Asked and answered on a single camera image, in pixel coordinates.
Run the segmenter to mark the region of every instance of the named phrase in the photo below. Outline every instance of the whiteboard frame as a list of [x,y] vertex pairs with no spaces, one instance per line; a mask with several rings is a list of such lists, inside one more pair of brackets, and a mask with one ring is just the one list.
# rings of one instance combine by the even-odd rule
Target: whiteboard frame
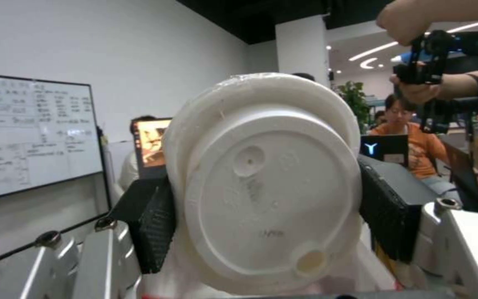
[[59,184],[61,182],[78,180],[78,179],[81,179],[81,178],[86,178],[87,176],[94,176],[95,174],[102,173],[102,177],[103,177],[103,180],[104,180],[105,186],[106,186],[106,201],[108,203],[108,210],[111,210],[112,209],[112,202],[111,202],[111,199],[110,199],[110,192],[108,191],[108,179],[106,178],[106,172],[105,172],[105,165],[106,165],[105,163],[106,162],[105,162],[104,154],[102,152],[101,137],[99,136],[99,132],[97,130],[97,128],[98,128],[97,127],[97,116],[95,115],[95,104],[93,104],[93,93],[91,92],[91,85],[90,84],[85,84],[85,83],[72,83],[72,82],[33,79],[33,78],[23,78],[23,77],[19,77],[19,76],[2,76],[2,75],[0,75],[0,78],[2,78],[2,79],[14,79],[14,80],[25,80],[25,81],[31,81],[33,83],[34,82],[42,82],[42,83],[55,83],[55,84],[78,85],[78,86],[88,87],[88,89],[90,91],[91,110],[93,112],[93,124],[95,125],[95,130],[97,131],[97,144],[99,146],[99,155],[100,155],[100,158],[101,158],[101,169],[102,169],[100,172],[93,172],[92,174],[85,174],[84,176],[75,176],[73,178],[68,178],[68,179],[61,180],[61,181],[50,182],[48,184],[38,185],[38,186],[30,187],[30,188],[27,188],[27,189],[22,189],[22,190],[19,190],[19,191],[12,191],[12,192],[9,192],[9,193],[0,194],[0,197],[4,197],[4,196],[11,195],[11,194],[16,194],[16,193],[21,193],[21,192],[26,192],[26,191],[30,191],[30,190],[34,190],[34,189],[39,189],[39,188]]

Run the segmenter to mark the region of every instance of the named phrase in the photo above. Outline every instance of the orange shirt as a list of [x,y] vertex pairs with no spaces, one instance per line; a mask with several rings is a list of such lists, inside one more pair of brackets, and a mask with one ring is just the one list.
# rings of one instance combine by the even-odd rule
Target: orange shirt
[[[446,148],[435,134],[425,134],[416,123],[408,123],[408,169],[419,179],[428,178],[437,174],[431,159],[439,159],[448,163]],[[390,135],[387,123],[376,127],[370,135]]]

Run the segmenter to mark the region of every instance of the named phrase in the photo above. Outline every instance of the laptop screen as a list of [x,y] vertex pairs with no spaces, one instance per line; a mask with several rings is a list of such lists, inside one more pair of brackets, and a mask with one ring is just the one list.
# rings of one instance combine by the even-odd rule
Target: laptop screen
[[134,125],[134,147],[140,178],[157,178],[166,174],[161,139],[171,119],[138,121]]
[[408,136],[363,135],[360,153],[380,161],[408,167]]
[[446,148],[451,177],[457,187],[463,209],[478,213],[478,181],[470,155],[448,142],[442,142]]

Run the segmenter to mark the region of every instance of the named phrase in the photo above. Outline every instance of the white wall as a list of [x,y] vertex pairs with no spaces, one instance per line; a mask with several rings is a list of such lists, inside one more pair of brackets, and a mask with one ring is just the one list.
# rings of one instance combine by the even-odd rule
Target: white wall
[[304,72],[328,86],[326,28],[321,15],[276,25],[279,71]]
[[90,83],[98,124],[173,116],[246,71],[246,45],[175,0],[0,0],[0,74]]
[[[0,74],[90,83],[111,142],[130,138],[131,118],[173,116],[245,72],[244,42],[175,0],[0,0]],[[103,212],[101,180],[0,198],[0,254]]]
[[275,40],[249,45],[246,49],[248,73],[278,72],[278,50]]
[[390,70],[363,70],[360,74],[347,76],[344,76],[344,74],[335,74],[334,83],[338,86],[345,84],[347,81],[362,82],[363,90],[366,95],[375,95],[378,100],[384,100],[393,92],[393,85],[388,80],[391,75],[392,72]]

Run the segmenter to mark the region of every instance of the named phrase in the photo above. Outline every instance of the green leaves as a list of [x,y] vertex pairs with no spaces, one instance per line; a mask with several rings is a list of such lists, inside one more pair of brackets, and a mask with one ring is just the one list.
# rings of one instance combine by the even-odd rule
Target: green leaves
[[348,81],[345,85],[338,86],[337,89],[340,97],[347,102],[353,114],[357,117],[361,133],[364,134],[364,124],[368,121],[370,107],[366,104],[363,83]]

